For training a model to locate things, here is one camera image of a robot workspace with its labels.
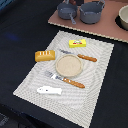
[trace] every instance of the placemat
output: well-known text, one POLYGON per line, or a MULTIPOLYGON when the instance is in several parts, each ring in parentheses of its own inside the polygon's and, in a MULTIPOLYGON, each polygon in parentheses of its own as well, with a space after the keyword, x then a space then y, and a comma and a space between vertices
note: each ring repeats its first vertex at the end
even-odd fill
MULTIPOLYGON (((92 0, 84 0, 85 3, 92 2, 92 0)), ((118 40, 128 43, 128 31, 122 29, 117 23, 116 18, 119 15, 119 10, 126 6, 127 3, 105 1, 105 7, 102 10, 100 21, 96 24, 85 24, 80 20, 80 11, 78 8, 77 16, 74 18, 76 24, 73 25, 71 20, 63 20, 58 16, 56 10, 49 18, 48 23, 73 29, 75 31, 81 31, 113 40, 118 40)))
POLYGON ((111 43, 59 31, 46 49, 55 50, 56 59, 36 63, 13 94, 79 126, 88 128, 113 47, 114 45, 111 43), (69 39, 85 39, 87 46, 83 48, 69 48, 69 39), (79 76, 72 78, 72 80, 83 83, 85 85, 84 89, 44 76, 45 70, 57 74, 55 62, 64 55, 64 53, 57 50, 58 48, 97 58, 98 61, 95 63, 81 59, 84 64, 84 70, 79 76), (37 93, 36 89, 44 85, 61 87, 63 90, 62 94, 60 96, 51 96, 37 93))

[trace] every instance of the wooden plate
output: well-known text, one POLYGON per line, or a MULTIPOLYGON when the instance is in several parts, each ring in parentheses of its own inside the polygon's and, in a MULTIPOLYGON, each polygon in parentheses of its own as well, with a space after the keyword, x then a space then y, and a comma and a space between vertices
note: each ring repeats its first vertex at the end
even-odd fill
POLYGON ((83 70, 83 63, 79 57, 68 54, 56 61, 56 71, 64 77, 74 77, 83 70))

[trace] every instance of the dark background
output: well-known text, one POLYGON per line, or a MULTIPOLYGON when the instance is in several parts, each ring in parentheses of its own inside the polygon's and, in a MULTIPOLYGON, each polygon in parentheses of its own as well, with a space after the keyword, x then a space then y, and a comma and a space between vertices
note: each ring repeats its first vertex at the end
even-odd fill
POLYGON ((36 64, 35 52, 45 50, 61 30, 114 44, 90 128, 127 128, 128 44, 48 24, 60 2, 16 0, 1 11, 0 113, 26 125, 30 121, 38 128, 42 127, 41 122, 54 128, 81 128, 13 95, 36 64))

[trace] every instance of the knife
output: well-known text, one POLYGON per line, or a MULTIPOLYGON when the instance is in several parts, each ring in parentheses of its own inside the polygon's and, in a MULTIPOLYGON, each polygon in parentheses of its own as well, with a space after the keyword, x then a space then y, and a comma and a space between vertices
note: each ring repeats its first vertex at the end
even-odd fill
POLYGON ((93 57, 84 56, 84 55, 81 55, 81 54, 75 54, 75 53, 64 51, 64 50, 61 50, 61 49, 58 49, 58 50, 61 51, 61 52, 63 52, 63 53, 66 53, 66 54, 74 54, 74 55, 77 55, 79 58, 82 58, 82 59, 85 59, 85 60, 90 60, 90 61, 93 61, 93 62, 96 62, 97 61, 97 59, 96 58, 93 58, 93 57))
POLYGON ((69 79, 61 77, 61 76, 57 76, 56 74, 53 74, 52 72, 49 72, 49 71, 45 71, 45 76, 50 77, 52 79, 62 80, 68 84, 74 85, 74 86, 79 87, 79 88, 85 88, 85 86, 81 83, 69 80, 69 79))

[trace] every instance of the white placemat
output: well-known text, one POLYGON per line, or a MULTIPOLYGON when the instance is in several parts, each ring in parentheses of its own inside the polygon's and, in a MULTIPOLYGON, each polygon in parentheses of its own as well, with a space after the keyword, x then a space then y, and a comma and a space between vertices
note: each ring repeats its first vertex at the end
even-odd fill
POLYGON ((84 128, 88 128, 113 47, 114 45, 110 43, 59 31, 46 49, 55 50, 56 59, 36 63, 13 94, 84 128), (68 41, 70 39, 85 39, 87 46, 69 48, 68 41), (55 62, 64 55, 64 53, 57 50, 58 48, 97 58, 97 62, 81 59, 84 65, 83 72, 79 76, 72 78, 72 80, 84 84, 84 89, 60 80, 53 80, 44 75, 46 70, 57 74, 55 62), (44 85, 61 87, 63 90, 61 96, 38 94, 36 89, 44 85))

